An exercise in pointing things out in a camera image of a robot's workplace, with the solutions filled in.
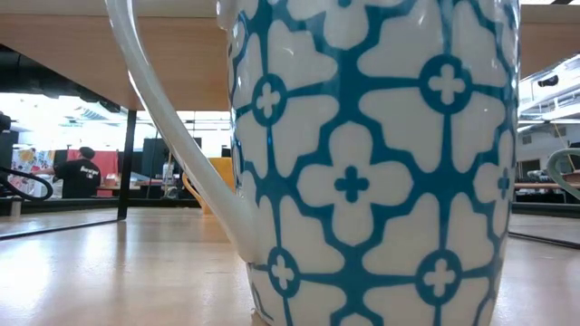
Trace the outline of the white mug with blue pattern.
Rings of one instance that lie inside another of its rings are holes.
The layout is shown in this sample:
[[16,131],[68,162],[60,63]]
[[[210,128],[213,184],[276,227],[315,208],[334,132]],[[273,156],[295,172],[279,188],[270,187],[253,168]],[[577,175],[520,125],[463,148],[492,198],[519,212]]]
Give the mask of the white mug with blue pattern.
[[235,184],[104,0],[145,110],[271,326],[490,326],[515,183],[519,0],[215,0]]

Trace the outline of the green mug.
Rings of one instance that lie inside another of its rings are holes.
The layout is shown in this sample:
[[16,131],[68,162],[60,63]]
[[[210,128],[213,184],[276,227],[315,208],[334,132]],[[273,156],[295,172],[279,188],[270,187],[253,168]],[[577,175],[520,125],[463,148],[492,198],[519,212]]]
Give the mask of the green mug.
[[572,197],[580,200],[580,190],[568,183],[557,168],[556,163],[559,159],[566,156],[580,156],[580,148],[560,149],[554,152],[546,163],[547,174],[555,181],[561,188],[563,188]]

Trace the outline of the black partition panel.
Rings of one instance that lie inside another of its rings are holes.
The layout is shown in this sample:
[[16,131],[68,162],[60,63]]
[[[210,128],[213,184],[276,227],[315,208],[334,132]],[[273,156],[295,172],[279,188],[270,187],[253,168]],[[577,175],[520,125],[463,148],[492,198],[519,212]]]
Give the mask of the black partition panel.
[[173,157],[174,161],[174,185],[163,185],[162,168],[166,160],[168,146],[161,138],[144,139],[140,149],[134,149],[131,156],[130,182],[149,181],[153,179],[162,182],[161,187],[141,187],[137,190],[129,190],[129,198],[138,199],[194,199],[184,188],[181,177],[184,173],[181,165]]

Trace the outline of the wooden background table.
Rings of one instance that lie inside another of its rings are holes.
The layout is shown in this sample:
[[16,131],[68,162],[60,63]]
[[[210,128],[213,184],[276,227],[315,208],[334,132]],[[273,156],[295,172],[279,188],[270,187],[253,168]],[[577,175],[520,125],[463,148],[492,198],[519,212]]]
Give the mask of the wooden background table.
[[[149,181],[135,181],[135,182],[130,182],[129,185],[129,189],[130,190],[137,190],[140,189],[141,187],[161,187],[162,186],[162,182],[160,180],[157,179],[153,179],[151,182]],[[121,190],[121,184],[117,184],[117,185],[101,185],[99,187],[97,187],[98,190],[107,190],[107,191],[120,191]]]

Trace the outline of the person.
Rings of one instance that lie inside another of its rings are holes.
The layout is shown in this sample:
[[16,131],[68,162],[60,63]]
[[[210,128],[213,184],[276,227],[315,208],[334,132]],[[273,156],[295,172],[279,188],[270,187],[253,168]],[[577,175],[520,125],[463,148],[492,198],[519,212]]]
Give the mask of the person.
[[95,151],[79,148],[79,157],[55,164],[52,168],[33,171],[34,175],[54,175],[63,182],[63,199],[90,198],[97,194],[102,182],[100,169],[92,162]]

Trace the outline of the wooden shelf riser black legs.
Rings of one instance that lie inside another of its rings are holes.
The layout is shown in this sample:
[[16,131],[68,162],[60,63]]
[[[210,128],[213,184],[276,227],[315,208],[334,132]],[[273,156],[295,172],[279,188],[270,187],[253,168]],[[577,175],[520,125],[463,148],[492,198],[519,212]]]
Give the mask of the wooden shelf riser black legs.
[[[0,44],[128,109],[132,89],[102,0],[96,15],[25,13],[0,0]],[[530,74],[580,52],[580,9],[522,8],[522,72]],[[140,35],[171,103],[178,110],[223,110],[226,34],[213,17],[142,16]]]

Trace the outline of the long wooden workbench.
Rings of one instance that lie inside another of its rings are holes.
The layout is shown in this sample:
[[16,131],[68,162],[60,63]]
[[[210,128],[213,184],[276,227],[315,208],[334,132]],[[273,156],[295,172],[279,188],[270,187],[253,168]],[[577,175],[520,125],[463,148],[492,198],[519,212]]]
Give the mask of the long wooden workbench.
[[[580,189],[580,183],[568,184],[570,187]],[[514,189],[564,189],[555,183],[516,183]]]

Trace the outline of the colourful printed poster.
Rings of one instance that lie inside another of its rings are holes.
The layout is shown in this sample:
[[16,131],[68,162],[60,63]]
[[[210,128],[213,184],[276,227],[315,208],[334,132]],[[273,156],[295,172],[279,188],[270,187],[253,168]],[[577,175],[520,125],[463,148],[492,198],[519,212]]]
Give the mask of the colourful printed poster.
[[[11,169],[32,173],[39,169],[51,168],[54,163],[54,155],[54,150],[15,149],[13,151]],[[8,181],[27,195],[42,197],[47,194],[46,187],[36,180],[10,175]]]

